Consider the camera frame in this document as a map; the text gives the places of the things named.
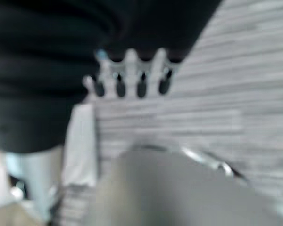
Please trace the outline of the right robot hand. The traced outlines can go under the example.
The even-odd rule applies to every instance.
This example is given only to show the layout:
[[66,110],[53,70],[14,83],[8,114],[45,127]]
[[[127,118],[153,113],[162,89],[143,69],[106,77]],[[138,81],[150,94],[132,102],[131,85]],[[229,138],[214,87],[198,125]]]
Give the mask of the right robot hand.
[[137,56],[143,98],[153,58],[166,51],[158,91],[166,94],[181,62],[212,19],[219,0],[0,0],[0,151],[12,185],[51,225],[59,204],[63,149],[73,107],[105,94],[98,52],[104,51],[126,92],[125,55]]

